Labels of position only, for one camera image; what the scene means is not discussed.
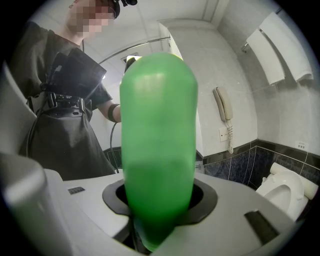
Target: green container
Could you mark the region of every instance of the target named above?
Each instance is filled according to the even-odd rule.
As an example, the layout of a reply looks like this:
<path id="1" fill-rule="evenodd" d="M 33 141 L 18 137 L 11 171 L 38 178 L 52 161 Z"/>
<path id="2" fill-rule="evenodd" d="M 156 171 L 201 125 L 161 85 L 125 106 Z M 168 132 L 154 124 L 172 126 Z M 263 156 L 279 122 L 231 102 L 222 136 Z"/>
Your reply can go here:
<path id="1" fill-rule="evenodd" d="M 189 206 L 195 175 L 198 84 L 169 53 L 144 56 L 120 85 L 122 167 L 134 224 L 150 251 Z"/>

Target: small label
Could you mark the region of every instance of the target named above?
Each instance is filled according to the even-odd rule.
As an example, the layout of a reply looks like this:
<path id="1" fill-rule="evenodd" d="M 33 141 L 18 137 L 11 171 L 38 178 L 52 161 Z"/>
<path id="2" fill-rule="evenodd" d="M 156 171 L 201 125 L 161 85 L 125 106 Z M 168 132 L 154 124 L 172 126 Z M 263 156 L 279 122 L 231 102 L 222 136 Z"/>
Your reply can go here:
<path id="1" fill-rule="evenodd" d="M 303 141 L 295 141 L 295 147 L 299 150 L 308 151 L 308 143 Z"/>

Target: shower curtain rod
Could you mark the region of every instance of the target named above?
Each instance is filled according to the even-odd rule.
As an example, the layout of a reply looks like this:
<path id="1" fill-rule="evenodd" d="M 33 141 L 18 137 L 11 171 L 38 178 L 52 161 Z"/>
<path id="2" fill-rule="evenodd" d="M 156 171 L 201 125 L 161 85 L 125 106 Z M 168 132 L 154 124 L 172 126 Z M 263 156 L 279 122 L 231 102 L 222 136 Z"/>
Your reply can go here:
<path id="1" fill-rule="evenodd" d="M 133 45 L 133 46 L 130 46 L 130 47 L 128 47 L 128 48 L 122 49 L 122 50 L 120 50 L 120 51 L 117 51 L 117 52 L 111 54 L 110 56 L 108 56 L 108 57 L 106 57 L 105 59 L 103 59 L 102 61 L 100 61 L 98 64 L 101 65 L 102 63 L 106 62 L 107 60 L 111 59 L 112 57 L 114 57 L 114 56 L 116 56 L 116 55 L 118 55 L 118 54 L 121 54 L 121 53 L 123 53 L 123 52 L 125 52 L 125 51 L 128 51 L 128 50 L 131 50 L 131 49 L 133 49 L 133 48 L 136 48 L 136 47 L 138 47 L 138 46 L 143 46 L 143 45 L 146 45 L 146 44 L 150 44 L 150 43 L 154 43 L 154 42 L 159 42 L 159 41 L 163 41 L 163 40 L 167 40 L 167 39 L 170 39 L 170 36 L 137 43 L 137 44 L 135 44 L 135 45 Z"/>

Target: white toilet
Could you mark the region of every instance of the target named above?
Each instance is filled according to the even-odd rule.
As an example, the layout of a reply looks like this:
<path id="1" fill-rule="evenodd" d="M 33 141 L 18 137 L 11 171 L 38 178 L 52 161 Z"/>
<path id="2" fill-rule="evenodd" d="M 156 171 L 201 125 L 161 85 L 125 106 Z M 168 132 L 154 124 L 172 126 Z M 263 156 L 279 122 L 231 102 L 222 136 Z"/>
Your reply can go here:
<path id="1" fill-rule="evenodd" d="M 274 162 L 270 175 L 262 179 L 256 192 L 296 221 L 318 188 L 310 180 Z"/>
<path id="2" fill-rule="evenodd" d="M 276 175 L 270 174 L 256 192 L 268 199 L 294 221 L 308 203 L 300 176 L 291 170 L 284 170 Z"/>

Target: dark gray shirt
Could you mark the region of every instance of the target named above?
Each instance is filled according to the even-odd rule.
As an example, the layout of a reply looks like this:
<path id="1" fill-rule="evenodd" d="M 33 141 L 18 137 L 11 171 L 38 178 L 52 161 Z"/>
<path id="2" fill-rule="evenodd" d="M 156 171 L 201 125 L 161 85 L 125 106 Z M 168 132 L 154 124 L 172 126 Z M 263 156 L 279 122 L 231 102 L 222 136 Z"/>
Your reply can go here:
<path id="1" fill-rule="evenodd" d="M 34 97 L 41 92 L 58 52 L 68 55 L 78 45 L 52 30 L 28 22 L 11 59 L 10 71 L 23 95 Z M 44 168 L 57 171 L 63 180 L 88 179 L 114 174 L 97 137 L 89 124 L 96 105 L 111 100 L 102 84 L 86 102 L 85 115 L 78 117 L 42 114 L 31 144 L 31 157 Z"/>

